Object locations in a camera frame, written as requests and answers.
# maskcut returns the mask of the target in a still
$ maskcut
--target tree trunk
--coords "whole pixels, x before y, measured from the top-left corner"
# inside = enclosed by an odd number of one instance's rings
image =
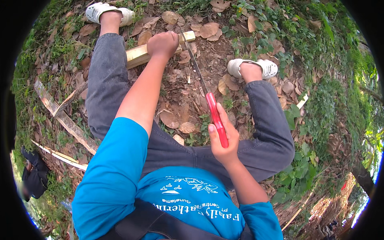
[[[383,98],[378,95],[377,93],[375,93],[373,90],[369,89],[369,88],[366,88],[366,87],[363,87],[363,86],[360,86],[360,89],[368,94],[370,94],[374,99],[378,100],[381,102],[381,104],[384,104],[384,100]]]
[[[373,183],[371,174],[364,168],[360,161],[356,161],[354,164],[352,174],[356,178],[356,181],[360,184],[361,188],[367,193],[369,197],[371,197],[375,185]]]

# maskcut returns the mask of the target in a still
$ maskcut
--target red object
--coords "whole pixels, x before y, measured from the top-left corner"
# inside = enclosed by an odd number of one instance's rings
[[[347,186],[347,181],[345,181],[344,186],[341,188],[340,191],[342,191]]]
[[[223,123],[220,119],[220,114],[217,110],[215,96],[213,93],[207,93],[207,95],[205,96],[205,99],[207,100],[209,111],[211,112],[211,121],[213,121],[214,125],[216,126],[218,136],[220,138],[221,146],[223,148],[227,148],[228,147],[227,134],[225,133]]]

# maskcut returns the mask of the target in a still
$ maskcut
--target fist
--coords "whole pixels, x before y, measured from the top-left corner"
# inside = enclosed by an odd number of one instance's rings
[[[159,56],[167,61],[179,46],[179,35],[172,32],[163,32],[154,35],[147,43],[147,51],[151,57]]]
[[[211,139],[211,149],[215,158],[226,167],[233,161],[238,161],[237,148],[239,145],[239,132],[235,129],[228,119],[228,115],[220,103],[216,104],[217,110],[220,114],[221,122],[223,123],[225,133],[228,139],[228,147],[221,146],[220,138],[213,124],[208,125],[209,137]]]

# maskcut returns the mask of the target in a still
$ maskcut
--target gray pants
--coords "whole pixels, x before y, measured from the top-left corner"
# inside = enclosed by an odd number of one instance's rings
[[[124,45],[122,36],[107,33],[98,39],[93,52],[86,108],[91,132],[101,140],[129,90]],[[240,141],[237,154],[259,182],[288,166],[294,158],[295,147],[273,86],[266,81],[253,81],[245,86],[245,91],[249,96],[256,132],[254,140]],[[167,166],[208,170],[227,189],[233,189],[228,172],[213,156],[211,146],[181,146],[154,122],[141,177]]]

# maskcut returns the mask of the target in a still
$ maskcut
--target ground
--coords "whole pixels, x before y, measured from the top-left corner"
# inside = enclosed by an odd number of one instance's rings
[[[92,158],[52,117],[33,85],[36,80],[41,81],[60,104],[88,80],[89,64],[100,31],[98,24],[84,17],[85,9],[93,2],[53,0],[25,40],[12,86],[18,117],[15,172],[22,171],[24,164],[20,146],[36,148],[30,139],[80,163],[88,163]],[[325,203],[330,204],[331,209],[346,208],[345,198],[350,191],[340,193],[340,189],[346,179],[351,181],[348,173],[356,158],[367,151],[363,142],[365,133],[378,132],[382,124],[377,123],[375,116],[380,111],[375,109],[371,97],[359,90],[363,74],[370,78],[376,76],[372,56],[359,50],[359,43],[364,39],[339,1],[233,0],[210,4],[207,0],[160,0],[151,4],[152,1],[121,0],[107,3],[128,6],[136,13],[134,24],[120,28],[126,50],[145,43],[148,36],[159,32],[195,31],[197,37],[190,44],[199,68],[241,139],[252,138],[252,113],[243,90],[244,81],[228,76],[226,65],[234,58],[276,62],[279,73],[268,81],[275,87],[285,110],[296,154],[291,166],[262,181],[261,185],[271,198],[281,227],[306,202],[284,235],[307,238],[320,220],[326,224],[336,218],[339,214],[325,210]],[[184,52],[172,57],[164,71],[155,120],[173,137],[178,135],[181,143],[203,146],[209,144],[210,120],[196,73],[185,46],[182,48]],[[129,85],[144,67],[129,69]],[[308,96],[308,101],[299,109],[296,104],[304,96]],[[85,98],[86,91],[65,112],[84,131],[84,137],[99,144],[87,124]],[[62,202],[71,202],[83,172],[49,154],[41,154],[51,169],[50,187],[40,199],[31,201],[37,212],[34,218],[48,235],[69,238],[73,234],[71,215]],[[316,209],[322,209],[329,217],[323,214],[322,219],[318,218]]]

